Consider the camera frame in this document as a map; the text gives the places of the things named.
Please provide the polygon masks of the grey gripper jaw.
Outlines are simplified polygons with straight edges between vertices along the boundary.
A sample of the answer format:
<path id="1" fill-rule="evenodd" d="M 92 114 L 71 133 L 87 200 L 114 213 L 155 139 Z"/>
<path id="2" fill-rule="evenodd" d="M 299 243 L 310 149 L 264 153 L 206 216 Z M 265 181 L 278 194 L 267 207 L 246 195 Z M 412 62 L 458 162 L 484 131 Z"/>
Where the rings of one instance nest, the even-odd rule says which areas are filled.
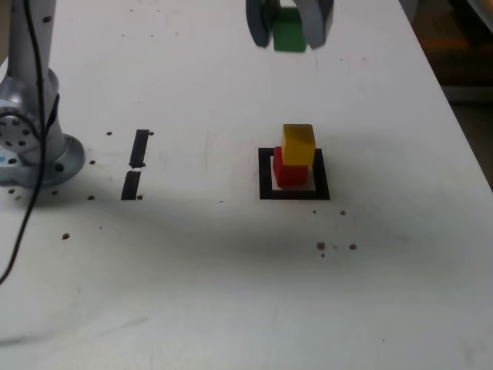
<path id="1" fill-rule="evenodd" d="M 295 0 L 300 13 L 305 41 L 312 49 L 323 46 L 327 38 L 327 21 L 330 18 L 333 0 Z"/>

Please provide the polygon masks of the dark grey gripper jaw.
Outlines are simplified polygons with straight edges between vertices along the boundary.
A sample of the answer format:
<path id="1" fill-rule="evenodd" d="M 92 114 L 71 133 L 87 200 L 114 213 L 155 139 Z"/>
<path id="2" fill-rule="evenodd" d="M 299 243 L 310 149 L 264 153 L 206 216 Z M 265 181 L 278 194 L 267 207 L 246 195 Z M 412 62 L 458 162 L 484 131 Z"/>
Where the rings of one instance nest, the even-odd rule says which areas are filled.
<path id="1" fill-rule="evenodd" d="M 246 0 L 246 21 L 256 46 L 266 48 L 270 42 L 272 1 Z"/>

